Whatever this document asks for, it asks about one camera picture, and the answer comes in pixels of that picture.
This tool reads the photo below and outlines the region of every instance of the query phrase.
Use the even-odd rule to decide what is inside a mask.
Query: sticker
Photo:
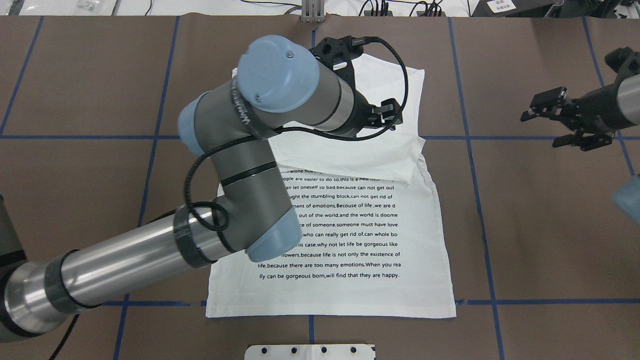
[[[93,13],[98,8],[98,5],[100,5],[100,1],[98,0],[78,0],[76,8]]]
[[[511,0],[493,0],[487,1],[486,4],[489,5],[489,9],[491,9],[493,13],[508,12],[516,8]]]

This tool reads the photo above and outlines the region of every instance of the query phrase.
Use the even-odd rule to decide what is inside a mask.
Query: brown tabletop
[[[640,127],[591,152],[519,121],[534,94],[609,84],[640,20],[0,17],[0,191],[25,251],[48,261],[182,204],[194,156],[177,115],[248,44],[374,35],[426,70],[419,132],[440,196],[458,317],[206,319],[207,268],[80,316],[58,359],[242,359],[248,345],[371,343],[378,359],[640,358],[640,227],[611,195],[640,171]],[[366,51],[392,60],[382,47]],[[204,167],[194,198],[215,195]],[[0,344],[46,359],[67,325]]]

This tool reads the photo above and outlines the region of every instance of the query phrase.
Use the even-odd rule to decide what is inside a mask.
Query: light blue joint cap
[[[244,252],[254,263],[271,260],[296,247],[302,239],[296,208],[291,207]]]
[[[291,111],[309,100],[320,80],[318,62],[304,47],[278,35],[249,45],[238,63],[238,88],[254,107]]]
[[[198,96],[194,101],[191,101],[191,104],[182,109],[178,116],[178,134],[180,134],[180,140],[182,140],[184,145],[187,145],[189,151],[195,154],[195,156],[204,154],[204,150],[202,150],[202,147],[198,143],[198,138],[196,137],[195,118],[198,103],[207,93],[208,91],[200,94],[200,96]]]
[[[640,225],[640,175],[634,176],[631,181],[614,193],[613,202],[631,220]]]

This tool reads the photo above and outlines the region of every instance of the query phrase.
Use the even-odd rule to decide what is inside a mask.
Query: white metal plate
[[[253,345],[244,360],[375,360],[375,345]]]

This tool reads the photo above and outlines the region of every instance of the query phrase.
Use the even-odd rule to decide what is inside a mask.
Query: table surface
[[[226,81],[262,35],[306,47],[376,35],[426,70],[419,134],[442,205],[457,318],[206,319],[204,268],[80,316],[59,359],[242,359],[253,344],[349,342],[375,344],[378,359],[639,358],[640,228],[611,195],[640,169],[640,127],[584,153],[551,148],[567,133],[562,125],[519,121],[538,92],[567,86],[578,97],[612,82],[604,56],[640,50],[639,27],[600,19],[1,17],[0,189],[32,261],[182,204],[194,157],[178,139],[177,115]],[[195,198],[214,197],[216,183],[203,168]],[[0,344],[0,357],[48,358],[66,327]]]

